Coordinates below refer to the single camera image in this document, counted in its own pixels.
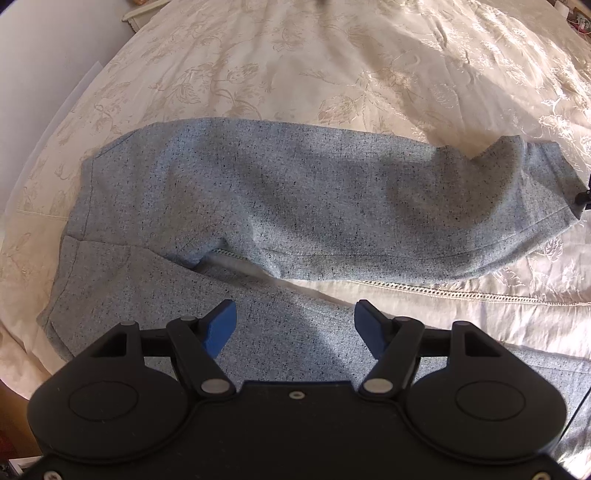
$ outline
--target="seam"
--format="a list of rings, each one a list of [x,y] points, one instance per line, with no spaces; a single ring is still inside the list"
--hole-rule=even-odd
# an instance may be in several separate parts
[[[49,215],[47,213],[29,212],[27,210],[21,210],[19,208],[17,208],[15,211],[17,213],[22,213],[23,215],[36,215],[36,216],[39,216],[39,217],[46,217],[46,218],[51,218],[51,219],[56,219],[56,220],[64,220],[65,222],[68,221],[68,217],[62,217],[60,215]]]
[[[489,247],[492,247],[493,245],[499,244],[501,242],[506,242],[507,240],[522,234],[523,232],[525,232],[526,230],[529,230],[533,227],[535,227],[536,225],[538,225],[539,223],[545,222],[546,220],[550,219],[551,217],[553,217],[554,215],[564,211],[564,210],[570,210],[570,205],[566,206],[566,207],[562,207],[560,210],[555,211],[554,213],[551,213],[550,215],[542,218],[541,220],[538,220],[536,223],[533,223],[532,225],[520,230],[519,232],[513,233],[512,235],[506,237],[506,238],[501,238],[500,240],[497,240],[496,242],[493,242],[491,244],[487,244],[484,245],[482,247],[478,247],[475,248],[474,250],[466,250],[463,252],[459,252],[457,254],[449,254],[449,255],[437,255],[435,257],[405,257],[402,255],[388,255],[388,254],[368,254],[368,255],[363,255],[363,254],[304,254],[304,253],[296,253],[296,254],[289,254],[286,252],[282,252],[280,250],[273,250],[271,248],[265,248],[265,247],[260,247],[261,250],[264,250],[266,252],[273,252],[276,254],[281,254],[281,255],[288,255],[289,257],[387,257],[387,258],[405,258],[407,260],[435,260],[438,258],[450,258],[450,257],[459,257],[461,255],[466,255],[466,254],[471,254],[474,252],[479,252],[481,250],[487,249]]]
[[[68,272],[66,282],[64,283],[64,288],[61,289],[61,292],[59,292],[58,296],[56,297],[55,302],[53,302],[51,309],[49,310],[49,312],[47,312],[47,321],[42,325],[43,328],[47,327],[47,324],[49,323],[49,318],[50,318],[51,314],[53,313],[53,309],[56,307],[57,303],[60,301],[62,294],[66,291],[68,283],[70,282],[70,277],[72,276],[72,272],[74,271],[74,265],[76,265],[76,259],[78,258],[78,249],[79,248],[80,248],[80,242],[76,242],[76,253],[74,254],[74,259],[72,260],[72,265],[70,266],[70,271]]]
[[[86,235],[86,226],[88,225],[88,217],[90,216],[90,207],[92,204],[92,193],[94,191],[94,186],[92,183],[92,174],[95,171],[95,159],[92,159],[90,163],[90,193],[88,194],[88,212],[86,213],[86,219],[84,220],[84,231],[82,232],[82,238]]]

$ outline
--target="white bedspread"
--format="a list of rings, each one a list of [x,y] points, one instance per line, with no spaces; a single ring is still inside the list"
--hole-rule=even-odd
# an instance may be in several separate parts
[[[173,0],[107,65],[50,138],[7,218],[1,378],[28,397],[62,365],[46,306],[81,161],[157,121],[235,116],[393,133],[474,155],[500,135],[554,140],[591,165],[591,49],[545,0]],[[353,303],[591,358],[587,218],[469,281],[304,283]]]

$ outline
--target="wooden nightstand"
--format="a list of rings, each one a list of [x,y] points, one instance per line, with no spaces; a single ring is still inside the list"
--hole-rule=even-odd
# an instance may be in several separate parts
[[[131,12],[126,13],[121,20],[129,22],[131,28],[137,32],[169,2],[170,0],[150,0],[145,5],[134,8]]]

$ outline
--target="wall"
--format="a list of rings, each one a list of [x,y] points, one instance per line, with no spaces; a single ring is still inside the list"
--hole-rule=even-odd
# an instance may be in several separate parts
[[[129,0],[15,0],[0,15],[0,216],[27,157],[73,88],[132,37]]]

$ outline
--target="cable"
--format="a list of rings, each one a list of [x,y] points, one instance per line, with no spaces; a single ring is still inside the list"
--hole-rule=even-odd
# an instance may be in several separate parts
[[[562,437],[564,437],[564,434],[570,428],[571,424],[573,423],[574,418],[579,413],[579,410],[581,409],[581,407],[583,406],[583,404],[587,401],[587,398],[588,398],[588,396],[589,396],[590,393],[591,393],[591,387],[589,387],[589,389],[587,390],[587,393],[585,394],[585,396],[581,400],[581,403],[579,403],[579,406],[574,411],[573,416],[570,418],[569,422],[566,424],[566,427],[564,428],[564,430],[562,431],[562,434],[560,435],[560,440],[562,440]]]

